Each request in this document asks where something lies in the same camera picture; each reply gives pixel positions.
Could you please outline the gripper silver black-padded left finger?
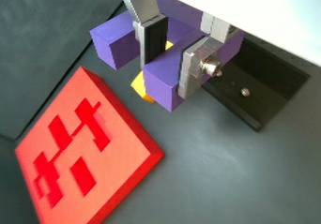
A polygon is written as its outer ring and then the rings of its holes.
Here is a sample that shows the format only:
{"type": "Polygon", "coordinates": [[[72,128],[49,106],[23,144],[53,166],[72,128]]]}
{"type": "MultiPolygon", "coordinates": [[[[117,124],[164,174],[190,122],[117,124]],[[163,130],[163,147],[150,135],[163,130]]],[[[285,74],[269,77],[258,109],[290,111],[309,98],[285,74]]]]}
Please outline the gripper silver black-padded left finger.
{"type": "Polygon", "coordinates": [[[168,17],[160,13],[156,0],[123,1],[132,18],[143,67],[166,50],[168,17]]]}

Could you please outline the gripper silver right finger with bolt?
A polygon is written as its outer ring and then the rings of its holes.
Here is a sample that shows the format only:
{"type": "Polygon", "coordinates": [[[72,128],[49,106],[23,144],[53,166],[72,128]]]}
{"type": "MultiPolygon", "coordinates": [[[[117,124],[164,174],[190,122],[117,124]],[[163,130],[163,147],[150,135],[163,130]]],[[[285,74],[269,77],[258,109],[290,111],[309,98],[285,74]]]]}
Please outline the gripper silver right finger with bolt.
{"type": "Polygon", "coordinates": [[[218,74],[222,62],[216,52],[226,42],[238,34],[239,29],[207,12],[202,15],[200,30],[207,34],[183,51],[178,95],[188,98],[202,85],[204,75],[218,74]]]}

